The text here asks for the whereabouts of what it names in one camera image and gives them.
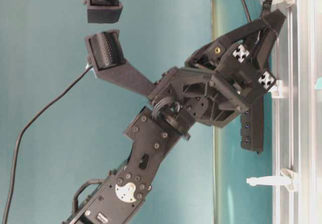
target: gripper jaw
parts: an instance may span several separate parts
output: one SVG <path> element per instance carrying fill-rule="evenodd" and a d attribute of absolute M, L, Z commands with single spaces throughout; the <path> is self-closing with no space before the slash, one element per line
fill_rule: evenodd
<path fill-rule="evenodd" d="M 85 38 L 85 43 L 96 77 L 146 97 L 155 88 L 124 58 L 118 30 L 90 35 Z"/>
<path fill-rule="evenodd" d="M 123 10 L 123 5 L 119 0 L 86 0 L 86 3 L 89 23 L 116 23 Z"/>

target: robotic arm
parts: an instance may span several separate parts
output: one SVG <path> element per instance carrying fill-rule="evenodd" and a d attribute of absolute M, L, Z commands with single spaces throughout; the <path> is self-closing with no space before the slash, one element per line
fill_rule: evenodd
<path fill-rule="evenodd" d="M 123 224 L 135 215 L 151 191 L 157 170 L 189 129 L 200 122 L 224 127 L 275 83 L 268 57 L 285 16 L 276 10 L 201 47 L 186 61 L 150 82 L 124 58 L 112 30 L 86 38 L 89 64 L 98 78 L 148 98 L 125 130 L 132 151 L 95 191 L 78 206 L 65 224 Z"/>

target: screw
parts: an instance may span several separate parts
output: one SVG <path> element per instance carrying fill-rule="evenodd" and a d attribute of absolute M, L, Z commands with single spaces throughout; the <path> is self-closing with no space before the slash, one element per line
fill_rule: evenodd
<path fill-rule="evenodd" d="M 215 54 L 220 54 L 220 52 L 221 52 L 220 47 L 216 47 L 216 48 L 215 48 Z"/>
<path fill-rule="evenodd" d="M 120 184 L 122 184 L 123 183 L 123 179 L 122 178 L 119 178 L 118 180 L 117 180 L 117 183 L 120 185 Z"/>

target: hex bolt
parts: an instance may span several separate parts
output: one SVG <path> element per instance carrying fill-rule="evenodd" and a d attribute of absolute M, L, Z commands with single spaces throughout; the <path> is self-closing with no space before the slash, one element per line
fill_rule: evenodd
<path fill-rule="evenodd" d="M 216 47 L 215 48 L 215 54 L 220 54 L 221 53 L 221 49 L 220 47 Z"/>
<path fill-rule="evenodd" d="M 163 133 L 162 133 L 162 137 L 163 137 L 163 138 L 167 138 L 167 137 L 168 137 L 168 133 L 167 133 L 167 132 L 163 132 Z"/>
<path fill-rule="evenodd" d="M 122 183 L 123 183 L 123 179 L 122 179 L 122 178 L 119 178 L 119 179 L 117 180 L 117 184 L 121 185 Z"/>

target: black plastic part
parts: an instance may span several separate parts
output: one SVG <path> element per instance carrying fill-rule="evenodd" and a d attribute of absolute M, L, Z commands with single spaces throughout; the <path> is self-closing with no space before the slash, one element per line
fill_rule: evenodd
<path fill-rule="evenodd" d="M 89 63 L 98 78 L 147 97 L 155 85 L 124 58 L 118 36 L 109 30 L 86 37 Z"/>
<path fill-rule="evenodd" d="M 119 21 L 123 5 L 117 0 L 110 2 L 87 0 L 87 19 L 89 23 L 113 24 Z"/>
<path fill-rule="evenodd" d="M 252 107 L 243 113 L 241 121 L 241 147 L 255 152 L 264 150 L 264 97 L 258 98 Z"/>

